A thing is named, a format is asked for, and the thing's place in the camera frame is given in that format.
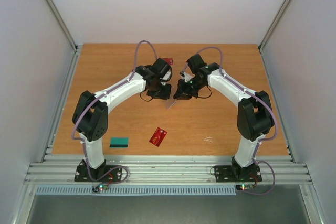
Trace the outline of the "pink leather card holder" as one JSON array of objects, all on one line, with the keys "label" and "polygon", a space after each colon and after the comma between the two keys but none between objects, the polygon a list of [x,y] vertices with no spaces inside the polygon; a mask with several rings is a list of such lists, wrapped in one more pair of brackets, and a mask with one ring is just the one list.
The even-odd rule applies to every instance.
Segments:
[{"label": "pink leather card holder", "polygon": [[177,103],[176,99],[169,99],[165,102],[165,107],[167,110],[169,110],[170,108],[172,108],[173,106],[175,106]]}]

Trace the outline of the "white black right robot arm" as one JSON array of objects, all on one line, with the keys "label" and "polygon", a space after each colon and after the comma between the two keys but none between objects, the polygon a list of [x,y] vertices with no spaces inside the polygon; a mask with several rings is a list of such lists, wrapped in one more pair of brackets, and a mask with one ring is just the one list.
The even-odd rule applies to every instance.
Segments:
[{"label": "white black right robot arm", "polygon": [[187,65],[192,76],[180,72],[175,100],[199,98],[204,87],[217,90],[237,108],[237,128],[241,135],[240,143],[232,161],[232,175],[243,180],[250,174],[250,165],[255,160],[261,140],[276,125],[270,98],[267,92],[256,92],[237,82],[217,63],[207,64],[199,54],[190,57]]}]

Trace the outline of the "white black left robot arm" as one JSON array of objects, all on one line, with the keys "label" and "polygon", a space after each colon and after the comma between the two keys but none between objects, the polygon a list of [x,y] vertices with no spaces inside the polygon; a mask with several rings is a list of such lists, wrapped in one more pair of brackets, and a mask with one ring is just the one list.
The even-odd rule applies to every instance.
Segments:
[{"label": "white black left robot arm", "polygon": [[122,102],[136,94],[146,92],[151,99],[168,100],[171,93],[173,71],[162,58],[152,65],[138,66],[124,79],[101,91],[85,91],[80,95],[72,122],[73,140],[80,140],[88,164],[87,175],[94,181],[105,177],[106,168],[102,165],[105,157],[102,138],[108,129],[109,114]]}]

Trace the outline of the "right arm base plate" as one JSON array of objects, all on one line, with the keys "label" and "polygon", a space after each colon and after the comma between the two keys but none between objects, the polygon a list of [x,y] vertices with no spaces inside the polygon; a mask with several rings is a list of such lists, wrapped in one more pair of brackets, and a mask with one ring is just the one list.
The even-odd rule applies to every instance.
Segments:
[{"label": "right arm base plate", "polygon": [[217,183],[252,183],[262,182],[260,167],[254,163],[242,167],[232,157],[230,165],[216,165],[213,167]]}]

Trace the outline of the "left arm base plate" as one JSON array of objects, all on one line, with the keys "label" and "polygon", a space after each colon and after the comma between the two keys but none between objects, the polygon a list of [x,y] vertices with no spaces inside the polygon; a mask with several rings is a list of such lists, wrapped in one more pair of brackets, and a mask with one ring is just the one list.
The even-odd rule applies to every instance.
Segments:
[{"label": "left arm base plate", "polygon": [[104,161],[93,169],[83,159],[76,168],[74,181],[78,183],[119,183],[123,175],[121,166],[107,165]]}]

